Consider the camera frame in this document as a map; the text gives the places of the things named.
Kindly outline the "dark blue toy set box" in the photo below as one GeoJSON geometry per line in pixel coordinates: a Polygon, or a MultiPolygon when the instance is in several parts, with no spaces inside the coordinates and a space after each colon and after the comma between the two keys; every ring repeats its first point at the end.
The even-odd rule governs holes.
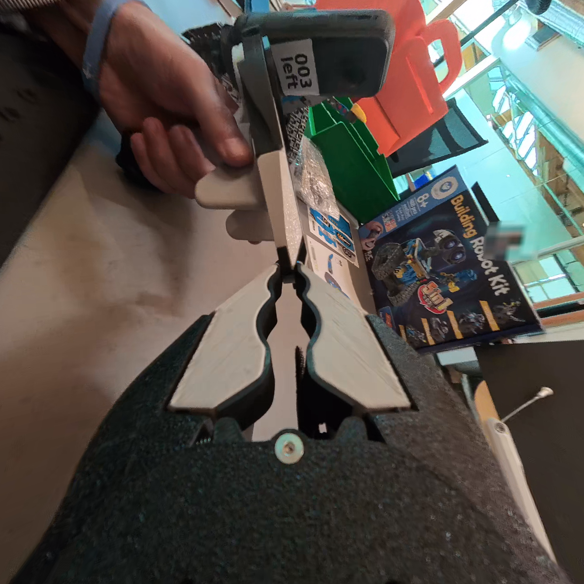
{"type": "Polygon", "coordinates": [[[543,331],[487,230],[456,166],[359,228],[376,313],[419,353],[543,331]]]}

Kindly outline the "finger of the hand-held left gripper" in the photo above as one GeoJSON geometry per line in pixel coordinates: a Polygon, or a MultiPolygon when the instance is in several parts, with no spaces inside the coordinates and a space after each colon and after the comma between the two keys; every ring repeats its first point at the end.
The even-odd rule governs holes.
{"type": "Polygon", "coordinates": [[[286,151],[262,154],[257,163],[282,280],[295,284],[296,266],[305,256],[305,244],[286,151]]]}

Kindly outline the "person's left hand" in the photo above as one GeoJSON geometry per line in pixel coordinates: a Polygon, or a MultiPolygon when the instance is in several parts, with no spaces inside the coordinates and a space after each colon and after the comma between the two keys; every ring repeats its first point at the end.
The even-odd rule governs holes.
{"type": "Polygon", "coordinates": [[[204,60],[139,2],[114,15],[99,79],[103,108],[144,177],[167,194],[194,197],[215,169],[253,161],[236,103],[204,60]]]}

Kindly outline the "black mesh chair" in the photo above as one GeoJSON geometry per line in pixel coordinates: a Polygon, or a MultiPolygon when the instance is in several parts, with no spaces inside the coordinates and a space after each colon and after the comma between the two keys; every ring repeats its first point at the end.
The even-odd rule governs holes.
{"type": "Polygon", "coordinates": [[[387,158],[393,178],[463,155],[488,143],[464,116],[455,98],[446,103],[448,111],[443,118],[387,158]]]}

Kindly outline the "blue sticker sheet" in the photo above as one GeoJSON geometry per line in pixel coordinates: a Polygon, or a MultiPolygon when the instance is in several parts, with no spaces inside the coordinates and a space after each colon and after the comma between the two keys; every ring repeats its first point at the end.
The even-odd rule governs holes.
{"type": "Polygon", "coordinates": [[[319,241],[339,257],[345,258],[355,267],[359,266],[356,245],[352,234],[352,226],[347,218],[340,214],[339,218],[323,215],[310,206],[307,211],[308,227],[306,233],[312,239],[319,241]]]}

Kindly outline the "white laptop stand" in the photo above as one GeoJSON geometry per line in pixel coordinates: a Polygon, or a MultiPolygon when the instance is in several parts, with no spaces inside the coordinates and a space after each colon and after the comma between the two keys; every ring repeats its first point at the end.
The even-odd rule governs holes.
{"type": "Polygon", "coordinates": [[[550,558],[556,561],[550,540],[527,483],[521,457],[506,424],[506,421],[511,419],[511,415],[503,420],[500,419],[485,381],[481,381],[478,384],[474,393],[474,407],[478,422],[507,481],[507,486],[519,511],[538,543],[550,558]]]}

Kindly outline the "green storage bin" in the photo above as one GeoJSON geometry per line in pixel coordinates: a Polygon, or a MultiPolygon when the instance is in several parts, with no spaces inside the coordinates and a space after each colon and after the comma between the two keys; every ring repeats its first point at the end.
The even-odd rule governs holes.
{"type": "Polygon", "coordinates": [[[387,160],[360,119],[348,121],[323,101],[309,108],[305,136],[322,154],[337,201],[359,223],[368,223],[398,203],[387,160]]]}

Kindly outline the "dark perforated panel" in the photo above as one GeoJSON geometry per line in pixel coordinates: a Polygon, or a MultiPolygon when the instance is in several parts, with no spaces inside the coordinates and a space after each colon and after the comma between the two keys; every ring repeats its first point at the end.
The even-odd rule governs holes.
{"type": "Polygon", "coordinates": [[[1,265],[97,115],[57,45],[1,24],[1,265]]]}

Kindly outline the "person's left forearm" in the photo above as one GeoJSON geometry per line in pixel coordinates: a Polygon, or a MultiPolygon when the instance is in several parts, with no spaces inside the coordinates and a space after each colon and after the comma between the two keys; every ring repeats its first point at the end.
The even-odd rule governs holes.
{"type": "Polygon", "coordinates": [[[29,13],[33,25],[79,67],[85,89],[97,100],[113,89],[113,75],[125,89],[143,92],[133,53],[143,46],[144,26],[153,18],[142,1],[59,1],[29,13]]]}

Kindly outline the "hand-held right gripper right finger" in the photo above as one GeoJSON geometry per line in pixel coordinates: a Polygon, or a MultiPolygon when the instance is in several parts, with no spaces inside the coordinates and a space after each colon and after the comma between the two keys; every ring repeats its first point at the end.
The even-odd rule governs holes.
{"type": "Polygon", "coordinates": [[[296,265],[301,324],[297,349],[298,427],[340,427],[345,418],[412,412],[412,399],[369,315],[305,265],[296,265]]]}

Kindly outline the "clear plastic bag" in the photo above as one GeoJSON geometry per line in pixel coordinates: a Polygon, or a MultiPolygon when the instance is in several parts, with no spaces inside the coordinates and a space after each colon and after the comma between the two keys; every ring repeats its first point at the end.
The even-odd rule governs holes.
{"type": "Polygon", "coordinates": [[[340,210],[324,157],[313,141],[303,136],[290,165],[295,195],[326,217],[340,218],[340,210]]]}

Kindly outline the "grey desk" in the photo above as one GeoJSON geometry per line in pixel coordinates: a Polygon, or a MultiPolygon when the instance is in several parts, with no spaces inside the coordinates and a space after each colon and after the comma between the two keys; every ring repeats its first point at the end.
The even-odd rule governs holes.
{"type": "Polygon", "coordinates": [[[1,583],[50,524],[130,383],[277,259],[227,211],[129,185],[105,113],[1,270],[1,583]]]}

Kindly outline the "instruction booklet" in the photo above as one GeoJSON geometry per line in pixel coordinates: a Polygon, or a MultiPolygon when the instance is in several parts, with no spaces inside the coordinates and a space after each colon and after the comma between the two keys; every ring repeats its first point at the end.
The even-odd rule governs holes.
{"type": "Polygon", "coordinates": [[[333,288],[359,305],[368,314],[376,314],[363,254],[357,250],[357,265],[311,235],[304,236],[306,263],[333,288]]]}

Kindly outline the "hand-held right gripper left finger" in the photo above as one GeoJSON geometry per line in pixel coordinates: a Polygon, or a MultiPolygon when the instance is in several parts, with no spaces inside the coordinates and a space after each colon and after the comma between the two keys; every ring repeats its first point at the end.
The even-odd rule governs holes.
{"type": "Polygon", "coordinates": [[[234,419],[241,430],[257,422],[274,398],[267,337],[277,324],[280,266],[256,276],[211,315],[181,374],[168,408],[217,422],[234,419]]]}

